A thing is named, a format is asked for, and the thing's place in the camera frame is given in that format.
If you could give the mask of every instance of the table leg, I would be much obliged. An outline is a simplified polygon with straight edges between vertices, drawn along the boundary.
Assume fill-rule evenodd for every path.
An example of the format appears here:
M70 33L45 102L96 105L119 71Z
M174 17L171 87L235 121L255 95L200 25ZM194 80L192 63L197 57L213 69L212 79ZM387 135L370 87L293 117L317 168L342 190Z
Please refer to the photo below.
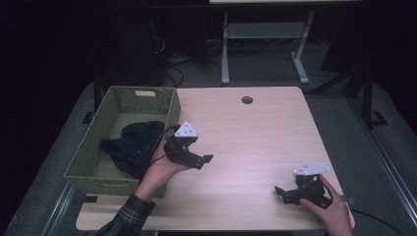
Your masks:
M228 85L229 80L229 63L227 61L227 12L224 13L223 22L223 53L221 55L221 83Z
M309 79L307 78L306 71L304 70L303 64L301 63L301 53L303 52L304 45L306 44L307 36L309 35L310 26L314 17L315 11L310 11L307 16L307 20L303 26L300 45L297 48L297 51L291 52L291 59L294 62L295 69L297 70L298 77L300 78L301 84L308 84Z

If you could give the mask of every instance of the wooden table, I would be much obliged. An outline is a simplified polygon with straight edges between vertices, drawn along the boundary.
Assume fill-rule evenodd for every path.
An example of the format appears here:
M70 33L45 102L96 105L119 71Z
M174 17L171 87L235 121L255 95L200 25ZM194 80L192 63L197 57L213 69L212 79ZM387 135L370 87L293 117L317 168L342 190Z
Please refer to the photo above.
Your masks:
M273 186L296 188L292 171L304 161L326 174L342 194L303 93L298 88L180 88L180 123L200 132L190 151L213 154L202 170L168 183L166 196L144 230L322 229L303 206L284 205ZM251 104L242 102L250 96ZM84 203L77 227L94 230L110 221L127 197L98 196Z

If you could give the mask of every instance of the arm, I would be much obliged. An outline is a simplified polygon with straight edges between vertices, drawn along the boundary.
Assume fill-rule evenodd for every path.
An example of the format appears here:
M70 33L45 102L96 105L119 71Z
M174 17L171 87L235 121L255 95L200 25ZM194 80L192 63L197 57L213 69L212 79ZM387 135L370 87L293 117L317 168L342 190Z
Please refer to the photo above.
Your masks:
M305 199L300 200L300 204L312 211L323 222L329 235L353 236L348 206L328 180L323 175L320 178L333 197L331 205L323 209Z
M144 178L135 193L120 208L116 216L109 223L101 227L95 235L139 235L155 204L152 198L156 190L167 184L176 173L189 169L189 167L171 162L165 156L161 141L153 154Z

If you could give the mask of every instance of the human hand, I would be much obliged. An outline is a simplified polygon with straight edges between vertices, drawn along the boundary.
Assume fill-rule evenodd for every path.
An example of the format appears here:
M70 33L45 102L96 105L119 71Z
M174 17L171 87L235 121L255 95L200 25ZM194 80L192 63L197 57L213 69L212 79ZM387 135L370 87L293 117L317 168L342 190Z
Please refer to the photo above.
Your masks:
M320 179L332 196L331 205L324 209L305 199L301 199L300 204L312 211L322 221L329 235L352 236L353 230L347 204L323 175L320 175Z
M151 165L148 167L135 195L147 202L151 202L156 190L168 183L176 173L190 169L185 165L177 164L168 159L163 150L166 140L159 143L157 150L150 159Z

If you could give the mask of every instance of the plaid sleeve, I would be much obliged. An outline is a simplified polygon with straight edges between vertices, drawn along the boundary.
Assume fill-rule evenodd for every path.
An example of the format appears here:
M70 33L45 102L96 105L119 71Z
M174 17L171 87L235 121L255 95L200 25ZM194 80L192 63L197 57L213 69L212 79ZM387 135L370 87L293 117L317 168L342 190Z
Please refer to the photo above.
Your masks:
M155 203L148 203L131 195L113 220L102 226L95 235L139 235Z

